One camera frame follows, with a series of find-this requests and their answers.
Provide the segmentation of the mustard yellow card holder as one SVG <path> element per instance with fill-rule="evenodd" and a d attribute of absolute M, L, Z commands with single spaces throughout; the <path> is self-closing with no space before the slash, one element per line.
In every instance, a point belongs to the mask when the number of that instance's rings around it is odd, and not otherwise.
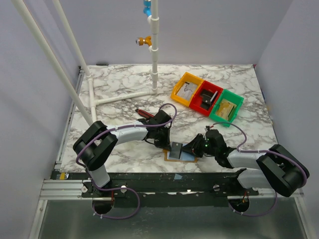
<path fill-rule="evenodd" d="M 180 159 L 176 160 L 176 159 L 171 159 L 169 158 L 169 153 L 170 151 L 168 150 L 163 150 L 164 152 L 164 160 L 165 161 L 170 161 L 170 162 L 183 162 L 183 163 L 196 163 L 197 162 L 197 158 L 189 153 L 183 152 L 181 151 L 181 155 L 180 155 Z"/>

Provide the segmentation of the black credit card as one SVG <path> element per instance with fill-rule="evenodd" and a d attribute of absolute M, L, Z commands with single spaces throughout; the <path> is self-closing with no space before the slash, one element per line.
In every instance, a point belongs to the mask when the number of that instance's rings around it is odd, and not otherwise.
<path fill-rule="evenodd" d="M 169 158 L 179 160 L 182 147 L 183 147 L 182 143 L 172 142 L 171 143 L 171 150 L 169 153 Z"/>

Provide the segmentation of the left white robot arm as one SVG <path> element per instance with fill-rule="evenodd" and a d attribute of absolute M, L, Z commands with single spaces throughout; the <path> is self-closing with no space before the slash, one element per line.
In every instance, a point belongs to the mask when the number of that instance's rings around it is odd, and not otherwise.
<path fill-rule="evenodd" d="M 103 188 L 110 182 L 104 164 L 116 145 L 152 139 L 156 148 L 170 149 L 171 121 L 163 110 L 148 119 L 138 119 L 132 125 L 107 127 L 99 120 L 73 144 L 73 150 L 97 187 Z"/>

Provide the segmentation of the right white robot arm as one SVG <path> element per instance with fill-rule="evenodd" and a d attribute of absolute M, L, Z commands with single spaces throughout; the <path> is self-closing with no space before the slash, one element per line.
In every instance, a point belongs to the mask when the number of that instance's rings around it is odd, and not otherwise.
<path fill-rule="evenodd" d="M 310 176 L 307 168 L 282 145 L 275 144 L 265 151 L 239 151 L 227 146 L 216 129 L 198 134 L 181 150 L 198 158 L 212 156 L 225 168 L 244 168 L 237 177 L 242 188 L 272 188 L 284 197 L 303 187 Z"/>

